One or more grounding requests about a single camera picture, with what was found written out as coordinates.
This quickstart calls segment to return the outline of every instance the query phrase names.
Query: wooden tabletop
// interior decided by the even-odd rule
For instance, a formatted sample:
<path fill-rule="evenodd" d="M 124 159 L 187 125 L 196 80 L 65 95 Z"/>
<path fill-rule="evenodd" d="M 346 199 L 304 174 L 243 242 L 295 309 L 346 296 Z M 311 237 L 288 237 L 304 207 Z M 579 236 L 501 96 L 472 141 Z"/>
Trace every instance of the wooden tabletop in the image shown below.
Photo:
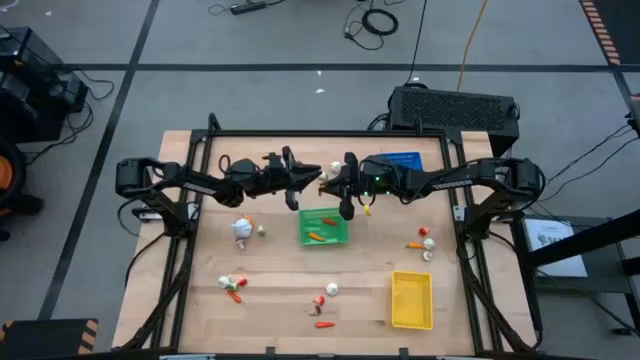
<path fill-rule="evenodd" d="M 189 136 L 188 131 L 166 132 L 159 159 L 184 163 Z M 468 160 L 490 156 L 485 133 L 467 133 L 463 139 Z M 417 151 L 425 171 L 443 167 L 438 139 L 217 137 L 210 174 L 221 177 L 218 159 L 223 154 L 232 162 L 249 158 L 263 166 L 262 156 L 279 153 L 285 145 L 291 147 L 298 161 L 319 164 L 327 172 L 331 162 L 342 161 L 348 151 L 359 159 L 377 153 Z M 300 209 L 338 206 L 338 198 L 318 196 L 318 184 L 314 182 L 298 194 Z M 474 189 L 476 201 L 490 192 Z M 177 189 L 166 193 L 177 199 Z M 435 192 L 409 206 L 395 197 L 378 196 L 372 213 L 367 217 L 356 206 L 355 218 L 349 223 L 348 244 L 303 247 L 298 242 L 298 214 L 287 208 L 283 192 L 247 198 L 235 209 L 205 197 L 179 350 L 246 354 L 264 353 L 265 347 L 275 346 L 281 354 L 397 354 L 400 347 L 407 347 L 412 355 L 473 354 L 447 192 Z M 254 234 L 244 251 L 236 247 L 231 228 L 242 214 L 250 215 L 267 231 L 264 238 Z M 421 241 L 418 229 L 423 226 L 432 229 L 430 237 L 437 243 L 430 263 L 424 262 L 420 250 L 405 249 L 408 242 Z M 495 225 L 492 230 L 511 238 L 506 226 Z M 145 224 L 138 249 L 160 232 L 160 222 Z M 168 244 L 168 239 L 158 243 L 133 268 L 114 346 L 126 342 L 157 303 Z M 485 241 L 485 251 L 496 305 L 522 338 L 533 344 L 535 337 L 515 255 L 495 240 Z M 391 326 L 394 270 L 432 275 L 433 330 Z M 238 293 L 242 304 L 233 302 L 218 287 L 218 277 L 226 274 L 241 274 L 248 279 L 249 284 Z M 320 317 L 309 316 L 311 300 L 322 295 L 330 282 L 341 286 L 340 294 L 326 297 Z M 173 307 L 167 311 L 163 344 L 168 344 L 173 313 Z M 482 311 L 480 318 L 485 347 L 490 348 Z M 316 321 L 333 321 L 336 326 L 316 329 Z"/>

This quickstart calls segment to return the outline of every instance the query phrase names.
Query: yellow plastic container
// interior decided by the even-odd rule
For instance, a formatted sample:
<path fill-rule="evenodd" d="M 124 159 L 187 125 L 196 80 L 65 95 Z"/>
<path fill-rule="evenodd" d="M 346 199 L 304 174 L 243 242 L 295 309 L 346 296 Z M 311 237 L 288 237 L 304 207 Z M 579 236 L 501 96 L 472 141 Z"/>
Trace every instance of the yellow plastic container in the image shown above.
<path fill-rule="evenodd" d="M 391 282 L 391 325 L 433 329 L 431 274 L 394 271 Z"/>

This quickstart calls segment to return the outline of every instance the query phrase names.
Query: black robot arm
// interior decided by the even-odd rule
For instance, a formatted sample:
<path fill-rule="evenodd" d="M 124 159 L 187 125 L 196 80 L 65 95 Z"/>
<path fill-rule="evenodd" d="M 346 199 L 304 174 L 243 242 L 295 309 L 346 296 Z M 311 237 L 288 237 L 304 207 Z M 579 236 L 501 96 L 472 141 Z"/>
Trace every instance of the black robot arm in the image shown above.
<path fill-rule="evenodd" d="M 512 212 L 518 204 L 535 201 L 544 189 L 542 172 L 528 159 L 485 158 L 431 172 L 392 164 L 383 155 L 358 162 L 353 153 L 346 153 L 344 160 L 340 173 L 321 185 L 319 191 L 341 199 L 340 214 L 345 220 L 353 219 L 353 197 L 361 202 L 361 195 L 370 195 L 373 205 L 376 195 L 389 194 L 410 204 L 434 191 L 481 185 L 494 192 L 481 204 L 467 206 L 460 217 L 464 219 L 465 233 L 484 234 L 492 218 Z"/>
<path fill-rule="evenodd" d="M 322 173 L 318 165 L 305 165 L 293 157 L 288 146 L 282 156 L 269 153 L 263 159 L 268 164 L 260 169 L 253 161 L 242 159 L 222 169 L 224 177 L 215 178 L 174 162 L 159 162 L 151 158 L 126 159 L 116 169 L 116 193 L 127 199 L 144 202 L 151 211 L 158 213 L 165 224 L 168 236 L 186 235 L 190 231 L 187 204 L 176 203 L 162 190 L 173 187 L 185 188 L 212 196 L 220 204 L 238 207 L 244 195 L 255 198 L 264 194 L 275 194 L 285 190 L 285 203 L 291 210 L 298 210 L 295 192 L 301 192 Z M 161 180 L 152 183 L 150 170 Z"/>

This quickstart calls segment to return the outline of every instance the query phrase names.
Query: floor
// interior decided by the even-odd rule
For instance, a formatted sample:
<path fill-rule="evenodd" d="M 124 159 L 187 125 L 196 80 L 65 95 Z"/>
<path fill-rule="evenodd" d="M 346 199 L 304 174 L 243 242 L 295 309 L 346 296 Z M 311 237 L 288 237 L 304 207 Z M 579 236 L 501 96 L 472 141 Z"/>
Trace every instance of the floor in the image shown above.
<path fill-rule="evenodd" d="M 0 6 L 11 2 L 0 0 Z M 95 317 L 97 349 L 108 350 L 136 241 L 116 220 L 122 203 L 113 191 L 116 163 L 157 155 L 164 131 L 205 127 L 211 111 L 224 129 L 364 129 L 385 110 L 393 87 L 406 80 L 422 7 L 418 1 L 390 7 L 399 30 L 369 52 L 342 35 L 352 1 L 289 0 L 243 16 L 212 16 L 207 7 L 214 3 L 23 0 L 0 13 L 2 25 L 31 26 L 66 63 L 116 84 L 108 99 L 90 101 L 95 122 L 77 142 L 29 168 L 27 190 L 46 206 L 37 217 L 13 219 L 11 241 L 0 244 L 0 320 Z M 429 1 L 413 77 L 455 90 L 481 5 Z M 359 40 L 377 41 L 366 35 Z M 616 70 L 616 81 L 577 0 L 489 1 L 468 64 L 461 90 L 515 97 L 522 119 L 513 153 L 547 174 L 624 124 L 621 79 L 640 92 L 635 67 Z M 98 94 L 108 90 L 92 87 Z M 564 178 L 595 167 L 625 139 L 608 143 Z M 547 208 L 558 215 L 610 217 L 635 210 L 637 150 L 637 143 L 630 144 Z M 131 219 L 127 224 L 139 226 Z M 623 246 L 627 256 L 640 255 L 638 240 Z M 59 263 L 61 257 L 70 262 Z M 539 298 L 543 351 L 631 359 L 640 350 L 637 339 L 611 335 L 614 324 L 586 297 Z M 622 296 L 601 298 L 629 319 Z"/>

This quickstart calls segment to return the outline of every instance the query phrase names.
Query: white paper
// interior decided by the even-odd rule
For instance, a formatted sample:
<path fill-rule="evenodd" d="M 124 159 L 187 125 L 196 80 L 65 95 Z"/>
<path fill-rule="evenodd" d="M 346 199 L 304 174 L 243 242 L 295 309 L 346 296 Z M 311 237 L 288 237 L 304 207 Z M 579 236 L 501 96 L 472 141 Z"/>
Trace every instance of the white paper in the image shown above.
<path fill-rule="evenodd" d="M 570 224 L 553 220 L 525 219 L 524 227 L 531 251 L 562 241 L 562 239 L 573 235 L 573 228 Z M 587 277 L 582 255 L 543 265 L 540 270 L 553 276 Z"/>

